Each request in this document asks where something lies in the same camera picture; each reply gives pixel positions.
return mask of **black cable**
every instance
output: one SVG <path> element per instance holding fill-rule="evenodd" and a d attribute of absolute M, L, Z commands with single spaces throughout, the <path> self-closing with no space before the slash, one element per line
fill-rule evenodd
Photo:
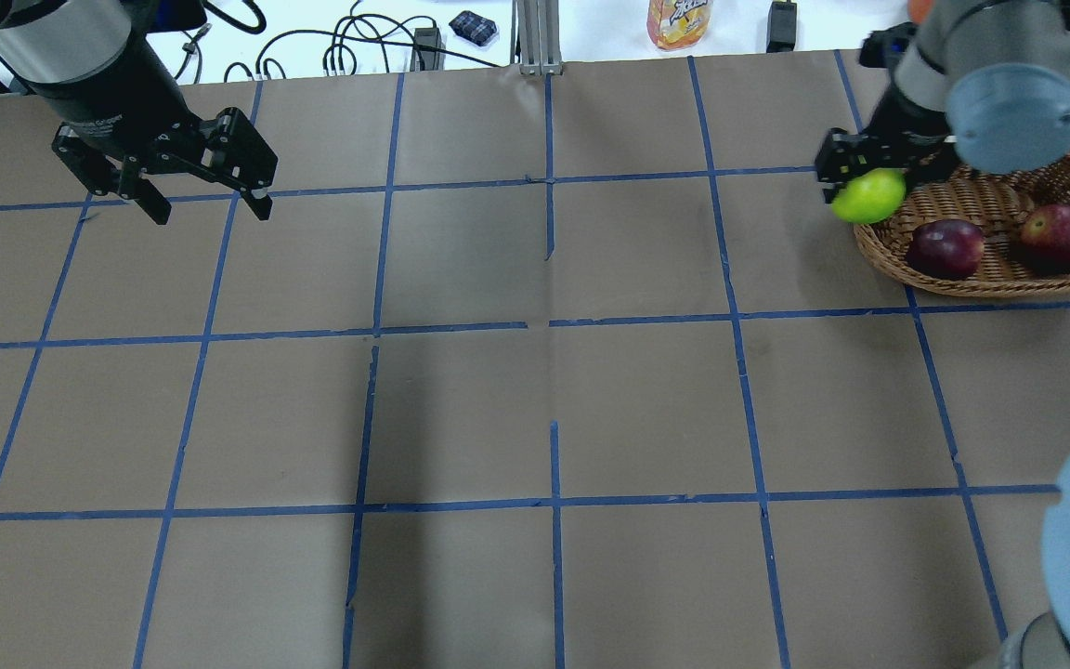
<path fill-rule="evenodd" d="M 266 76 L 266 79 L 271 79 L 271 71 L 266 69 L 271 63 L 275 63 L 275 67 L 279 67 L 279 76 L 288 79 L 288 73 L 284 72 L 284 65 L 279 64 L 279 60 L 275 59 L 263 60 L 263 74 Z"/>
<path fill-rule="evenodd" d="M 211 3 L 209 0 L 202 0 L 202 3 L 200 4 L 203 4 L 205 10 L 216 14 L 216 16 L 226 21 L 227 25 L 232 25 L 236 27 L 238 30 L 245 33 L 262 34 L 266 31 L 266 16 L 263 14 L 263 10 L 260 10 L 258 4 L 255 4 L 255 0 L 242 0 L 242 4 L 246 4 L 246 7 L 249 9 L 250 12 L 255 13 L 255 25 L 244 25 L 242 21 L 239 21 L 238 18 L 231 17 L 229 14 L 221 12 L 221 10 L 217 9 L 216 4 Z"/>
<path fill-rule="evenodd" d="M 369 26 L 370 30 L 374 31 L 374 43 L 378 44 L 379 49 L 382 49 L 382 52 L 383 52 L 383 67 L 386 67 L 386 73 L 389 74 L 391 73 L 391 57 L 386 55 L 386 45 L 382 43 L 383 42 L 383 37 L 385 37 L 385 35 L 383 35 L 381 32 L 378 32 L 378 27 L 374 26 L 374 25 L 372 25 L 372 22 L 370 22 L 369 19 L 366 18 L 366 17 L 341 17 L 340 20 L 336 21 L 336 26 L 333 27 L 333 43 L 332 43 L 332 46 L 338 46 L 338 44 L 341 44 L 341 46 L 343 46 L 346 35 L 349 34 L 349 27 L 351 27 L 353 25 L 357 25 L 357 22 L 364 22 L 365 25 Z M 338 32 L 340 33 L 340 41 L 338 41 Z M 357 29 L 357 34 L 362 34 L 361 27 L 360 27 L 360 29 Z M 413 42 L 415 42 L 415 37 L 413 37 L 413 35 L 412 35 L 412 43 Z M 345 52 L 341 51 L 340 49 L 338 49 L 338 50 L 335 51 L 335 54 L 336 54 L 336 63 L 333 65 L 333 69 L 336 70 L 336 69 L 338 69 L 338 65 L 340 65 L 340 69 L 342 69 L 342 71 L 343 71 L 343 69 L 345 69 L 345 62 L 343 62 L 342 56 L 343 56 Z"/>
<path fill-rule="evenodd" d="M 196 74 L 193 75 L 193 83 L 201 83 L 201 73 L 204 71 L 204 50 L 200 44 L 196 46 Z"/>
<path fill-rule="evenodd" d="M 246 73 L 247 79 L 255 79 L 255 73 L 251 73 L 250 69 L 246 67 L 246 63 L 236 62 L 229 63 L 229 67 L 226 67 L 226 74 L 221 76 L 221 81 L 229 81 L 229 73 L 232 73 L 234 67 L 241 67 Z"/>
<path fill-rule="evenodd" d="M 330 66 L 333 60 L 333 51 L 336 49 L 342 50 L 342 57 L 338 59 L 338 62 L 340 63 L 343 63 L 345 61 L 343 52 L 349 51 L 349 59 L 352 60 L 353 67 L 348 73 L 343 71 L 343 64 L 341 65 L 342 69 L 340 69 L 340 71 L 339 69 L 336 69 L 336 64 Z M 327 49 L 324 49 L 324 52 L 320 56 L 320 67 L 324 69 L 324 75 L 357 74 L 357 55 L 353 51 L 353 49 L 349 49 L 349 46 L 346 46 L 346 44 L 334 44 L 334 46 L 330 46 Z"/>
<path fill-rule="evenodd" d="M 255 71 L 256 72 L 263 72 L 263 58 L 264 58 L 264 56 L 266 56 L 268 50 L 271 50 L 271 47 L 276 42 L 279 42 L 281 39 L 285 39 L 285 37 L 291 37 L 292 34 L 323 34 L 323 35 L 326 35 L 326 37 L 331 37 L 331 39 L 333 37 L 332 31 L 328 31 L 328 30 L 318 30 L 318 29 L 314 29 L 312 27 L 302 27 L 302 29 L 289 30 L 289 31 L 280 32 L 279 34 L 276 34 L 275 37 L 269 39 L 269 41 L 266 42 L 266 44 L 263 45 L 263 49 L 259 50 L 258 56 L 255 57 Z M 378 39 L 350 37 L 349 35 L 346 35 L 346 41 L 348 41 L 348 42 L 364 43 L 364 44 L 385 44 L 386 46 L 410 46 L 410 47 L 412 47 L 412 49 L 419 49 L 421 51 L 432 51 L 434 54 L 445 54 L 446 56 L 457 57 L 457 59 L 470 60 L 470 62 L 478 63 L 480 65 L 487 65 L 487 67 L 500 67 L 501 66 L 501 65 L 491 63 L 488 60 L 477 59 L 475 56 L 468 56 L 468 55 L 464 55 L 464 54 L 458 54 L 457 51 L 449 51 L 448 49 L 439 49 L 439 47 L 437 47 L 437 46 L 425 46 L 425 44 L 406 44 L 403 42 L 386 42 L 386 41 L 378 41 Z"/>

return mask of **fruit basket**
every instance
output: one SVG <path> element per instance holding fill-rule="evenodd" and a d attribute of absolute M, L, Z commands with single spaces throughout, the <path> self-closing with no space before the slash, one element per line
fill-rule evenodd
<path fill-rule="evenodd" d="M 875 270 L 924 291 L 967 298 L 1069 292 L 1070 274 L 1036 275 L 1011 253 L 1029 213 L 1050 203 L 1070 204 L 1070 153 L 1044 168 L 1007 174 L 960 166 L 946 182 L 916 187 L 888 219 L 854 226 L 854 231 L 858 249 Z M 984 259 L 969 278 L 933 278 L 905 262 L 914 229 L 946 217 L 972 222 L 984 232 Z"/>

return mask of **bottle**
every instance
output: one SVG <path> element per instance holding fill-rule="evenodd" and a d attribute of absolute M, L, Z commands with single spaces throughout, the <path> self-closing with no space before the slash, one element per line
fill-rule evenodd
<path fill-rule="evenodd" d="M 646 33 L 659 49 L 684 49 L 704 37 L 710 16 L 713 0 L 651 0 Z"/>

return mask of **green lime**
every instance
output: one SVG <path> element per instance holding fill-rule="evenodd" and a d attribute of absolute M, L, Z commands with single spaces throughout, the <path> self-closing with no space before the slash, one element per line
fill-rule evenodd
<path fill-rule="evenodd" d="M 846 183 L 832 198 L 832 213 L 841 221 L 870 225 L 887 219 L 903 207 L 905 179 L 903 171 L 877 168 Z"/>

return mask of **cable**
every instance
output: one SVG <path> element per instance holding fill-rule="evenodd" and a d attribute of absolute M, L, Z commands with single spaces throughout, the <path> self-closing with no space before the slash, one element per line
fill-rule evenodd
<path fill-rule="evenodd" d="M 372 22 L 370 22 L 369 19 L 366 18 L 366 17 L 341 17 L 340 20 L 336 21 L 336 26 L 333 27 L 333 43 L 330 46 L 330 49 L 332 49 L 333 46 L 338 46 L 338 44 L 341 44 L 341 46 L 343 46 L 346 35 L 349 34 L 349 27 L 357 25 L 357 22 L 364 22 L 365 25 L 369 26 L 370 30 L 374 31 L 374 43 L 378 44 L 379 49 L 382 49 L 382 52 L 383 52 L 383 67 L 386 67 L 386 73 L 389 74 L 391 73 L 391 57 L 386 55 L 386 45 L 383 44 L 383 37 L 385 37 L 385 35 L 383 35 L 381 32 L 378 32 L 378 27 L 374 26 L 374 25 L 372 25 Z M 345 25 L 345 29 L 343 30 L 341 29 L 341 25 Z M 340 35 L 341 35 L 340 42 L 338 42 L 338 31 L 340 31 Z M 362 34 L 363 37 L 365 37 L 364 33 L 362 33 L 361 27 L 360 27 L 360 29 L 357 29 L 357 34 Z M 412 35 L 412 43 L 413 42 L 415 42 L 415 35 Z M 336 67 L 336 65 L 340 65 L 340 69 L 342 69 L 342 71 L 343 71 L 343 69 L 345 69 L 345 62 L 343 62 L 343 58 L 342 58 L 343 51 L 341 51 L 340 49 L 338 49 L 338 50 L 335 51 L 335 54 L 336 54 L 336 60 L 338 60 L 338 62 L 336 62 L 333 65 L 333 69 L 338 69 L 338 67 Z"/>
<path fill-rule="evenodd" d="M 275 63 L 275 67 L 279 67 L 279 76 L 288 79 L 288 73 L 284 72 L 284 65 L 279 64 L 279 60 L 275 59 L 263 60 L 263 74 L 266 75 L 266 79 L 271 79 L 271 72 L 266 71 L 268 65 L 271 63 Z"/>
<path fill-rule="evenodd" d="M 255 73 L 251 73 L 250 69 L 246 67 L 246 63 L 236 62 L 229 63 L 229 67 L 226 67 L 226 74 L 221 76 L 221 81 L 229 81 L 229 73 L 232 73 L 234 67 L 241 67 L 246 73 L 246 79 L 255 79 Z"/>
<path fill-rule="evenodd" d="M 184 59 L 180 63 L 179 71 L 175 71 L 174 80 L 179 81 L 180 77 L 186 72 L 187 63 L 196 55 L 196 74 L 193 76 L 193 83 L 201 83 L 201 73 L 204 72 L 204 51 L 201 49 L 201 39 L 205 34 L 209 34 L 209 30 L 212 29 L 212 25 L 203 25 L 196 34 L 189 34 L 187 31 L 182 30 L 184 37 L 187 37 L 187 42 L 181 47 L 184 50 Z"/>
<path fill-rule="evenodd" d="M 323 35 L 326 35 L 326 37 L 331 37 L 331 39 L 333 37 L 332 31 L 328 31 L 328 30 L 318 30 L 318 29 L 314 29 L 312 27 L 302 27 L 302 29 L 289 30 L 289 31 L 280 32 L 279 34 L 276 34 L 275 37 L 269 39 L 269 41 L 266 42 L 266 44 L 263 45 L 263 49 L 259 50 L 258 56 L 255 58 L 255 71 L 259 72 L 259 73 L 262 73 L 263 72 L 263 59 L 264 59 L 264 56 L 266 56 L 268 50 L 271 50 L 271 46 L 273 46 L 273 44 L 275 44 L 276 42 L 279 42 L 284 37 L 291 37 L 292 34 L 323 34 Z M 471 62 L 478 63 L 478 64 L 482 64 L 482 65 L 487 65 L 487 67 L 500 67 L 501 66 L 501 65 L 491 63 L 488 60 L 476 59 L 473 56 L 467 56 L 464 54 L 458 54 L 457 51 L 449 51 L 448 49 L 438 49 L 438 47 L 434 47 L 434 46 L 424 46 L 424 44 L 406 44 L 403 42 L 386 42 L 386 41 L 378 41 L 378 39 L 349 37 L 349 35 L 346 37 L 346 41 L 348 41 L 348 42 L 364 43 L 364 44 L 385 44 L 386 46 L 410 46 L 410 47 L 412 47 L 412 49 L 419 49 L 421 51 L 433 51 L 433 52 L 437 52 L 437 54 L 445 54 L 446 56 L 458 57 L 458 59 L 471 60 Z"/>
<path fill-rule="evenodd" d="M 236 27 L 238 30 L 245 33 L 263 34 L 263 32 L 266 31 L 266 16 L 263 14 L 263 10 L 260 10 L 258 4 L 255 4 L 255 0 L 242 0 L 242 4 L 245 4 L 250 12 L 255 13 L 255 25 L 244 25 L 242 21 L 239 21 L 238 18 L 231 17 L 229 14 L 221 12 L 221 10 L 217 9 L 216 4 L 211 3 L 209 0 L 203 0 L 200 4 L 203 4 L 205 10 L 216 14 L 216 16 L 226 21 L 227 25 L 232 25 Z"/>

